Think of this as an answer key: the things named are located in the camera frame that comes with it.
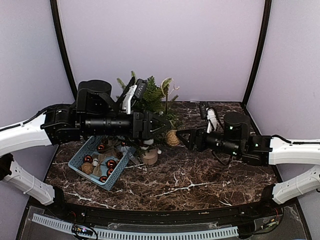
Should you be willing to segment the twine ball ornament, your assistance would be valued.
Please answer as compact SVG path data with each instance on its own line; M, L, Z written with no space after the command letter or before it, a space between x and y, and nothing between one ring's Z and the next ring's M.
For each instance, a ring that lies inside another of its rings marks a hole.
M87 175L90 175L94 171L94 166L90 162L85 162L80 167L81 171Z
M176 94L171 100L169 100L169 96L172 94L172 92L176 91L178 89L179 88L176 89L174 87L172 90L170 90L170 84L169 83L164 87L164 93L165 93L165 111L164 111L164 115L165 115L165 118L170 123L170 129L165 134L165 141L171 147L175 147L175 146L178 146L180 144L180 140L176 136L176 133L177 133L177 128L175 126L176 115L171 110L171 107L172 107L173 103L176 101L176 99L179 96Z

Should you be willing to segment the white ball string lights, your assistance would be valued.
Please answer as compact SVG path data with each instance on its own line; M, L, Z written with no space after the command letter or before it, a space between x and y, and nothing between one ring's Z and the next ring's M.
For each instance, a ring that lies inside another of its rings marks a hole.
M148 150L142 150L140 143L143 140L149 140L150 126L148 124L148 110L142 112L132 111L129 115L129 133L128 138L130 145L136 149L136 155L140 158L141 162L146 165L153 165L158 161L159 155L162 151L156 146L156 138L163 133L157 135L152 146Z

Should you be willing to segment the white cotton boll ornament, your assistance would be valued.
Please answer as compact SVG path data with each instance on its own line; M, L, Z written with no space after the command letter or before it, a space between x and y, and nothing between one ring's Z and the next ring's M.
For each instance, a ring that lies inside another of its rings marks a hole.
M152 146L154 143L153 139L148 139L148 140L142 140L140 143L140 148L142 150L148 150L150 146Z

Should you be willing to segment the small green christmas tree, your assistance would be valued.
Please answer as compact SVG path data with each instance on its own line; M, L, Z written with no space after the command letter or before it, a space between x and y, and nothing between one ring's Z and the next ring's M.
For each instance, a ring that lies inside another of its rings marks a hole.
M172 88L173 85L175 85L175 80L172 77L167 77L163 79L159 84L156 82L156 79L154 76L150 76L146 80L147 80L147 87L143 94L143 97L141 100L134 103L132 108L138 111L143 111L143 110L150 111L154 114L158 114L159 116L166 118L165 117L166 97L165 97L164 87L167 84L169 84L170 87ZM176 95L174 94L174 92L169 96L168 98L169 100L171 100ZM179 126L179 123L178 123L178 117L176 114L175 114L175 117L176 117L175 126L177 129L177 127ZM160 146L164 145L166 142L165 135L167 131L156 138L155 145L159 147L159 149L160 149Z

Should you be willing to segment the wooden heart ornament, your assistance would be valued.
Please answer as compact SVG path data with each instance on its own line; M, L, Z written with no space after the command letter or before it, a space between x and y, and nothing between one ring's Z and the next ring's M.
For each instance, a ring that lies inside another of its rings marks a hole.
M167 86L166 96L170 96L173 92L178 91L180 89L179 86L173 85L173 87L170 87L170 85Z

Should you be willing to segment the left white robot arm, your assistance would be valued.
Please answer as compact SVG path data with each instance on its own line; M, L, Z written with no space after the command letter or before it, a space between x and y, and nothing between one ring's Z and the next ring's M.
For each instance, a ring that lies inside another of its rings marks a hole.
M23 194L50 206L60 218L71 213L62 189L44 183L21 165L16 153L28 154L35 148L58 146L86 137L116 136L133 140L150 140L165 132L170 122L149 110L136 110L143 98L147 81L132 78L122 94L113 99L112 85L92 79L78 85L72 104L47 106L31 118L0 130L0 179Z

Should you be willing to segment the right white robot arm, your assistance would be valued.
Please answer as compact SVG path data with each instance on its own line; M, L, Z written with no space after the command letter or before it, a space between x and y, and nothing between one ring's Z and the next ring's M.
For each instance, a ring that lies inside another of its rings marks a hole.
M280 135L251 135L249 116L228 112L223 119L223 132L215 130L213 116L207 118L208 126L178 130L176 136L189 149L212 154L224 153L241 159L250 166L276 166L281 164L312 165L308 171L284 182L263 189L255 213L266 217L288 200L320 187L320 141L289 140Z

